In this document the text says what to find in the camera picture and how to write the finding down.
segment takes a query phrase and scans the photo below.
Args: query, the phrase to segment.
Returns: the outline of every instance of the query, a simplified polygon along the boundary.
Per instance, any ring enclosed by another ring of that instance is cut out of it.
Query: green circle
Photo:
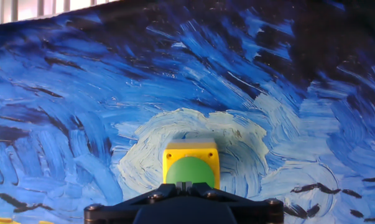
[[[204,161],[196,157],[184,157],[174,162],[167,173],[167,183],[177,182],[204,183],[210,187],[215,187],[215,175],[211,167]]]

